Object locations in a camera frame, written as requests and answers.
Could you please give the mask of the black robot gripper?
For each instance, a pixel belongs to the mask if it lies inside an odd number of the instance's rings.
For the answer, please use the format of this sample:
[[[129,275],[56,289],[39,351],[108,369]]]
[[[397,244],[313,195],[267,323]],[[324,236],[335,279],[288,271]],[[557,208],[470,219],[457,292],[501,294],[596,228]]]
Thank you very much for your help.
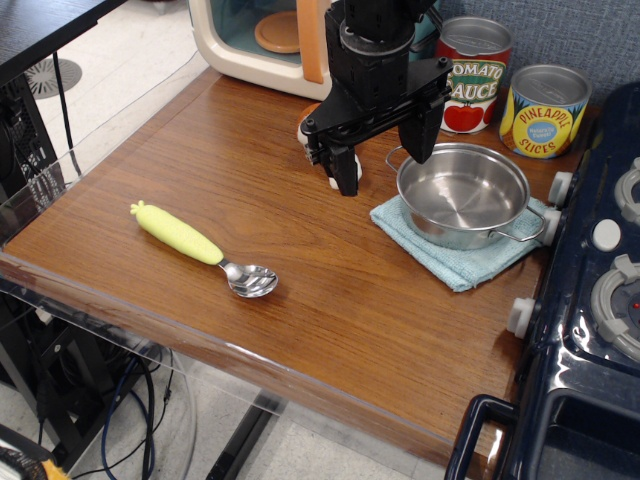
[[[332,86],[301,130],[330,186],[355,197],[360,143],[395,127],[414,161],[432,155],[452,62],[411,57],[438,39],[443,19],[436,8],[330,8],[324,22]]]

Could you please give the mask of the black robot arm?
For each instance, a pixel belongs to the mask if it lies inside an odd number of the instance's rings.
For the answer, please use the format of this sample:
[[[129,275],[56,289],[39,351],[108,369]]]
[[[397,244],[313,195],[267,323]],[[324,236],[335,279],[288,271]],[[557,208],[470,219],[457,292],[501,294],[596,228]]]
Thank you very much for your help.
[[[355,148],[391,128],[418,163],[432,154],[451,89],[447,57],[413,61],[415,25],[442,18],[432,1],[336,1],[325,13],[331,90],[300,131],[306,154],[344,196],[358,192]]]

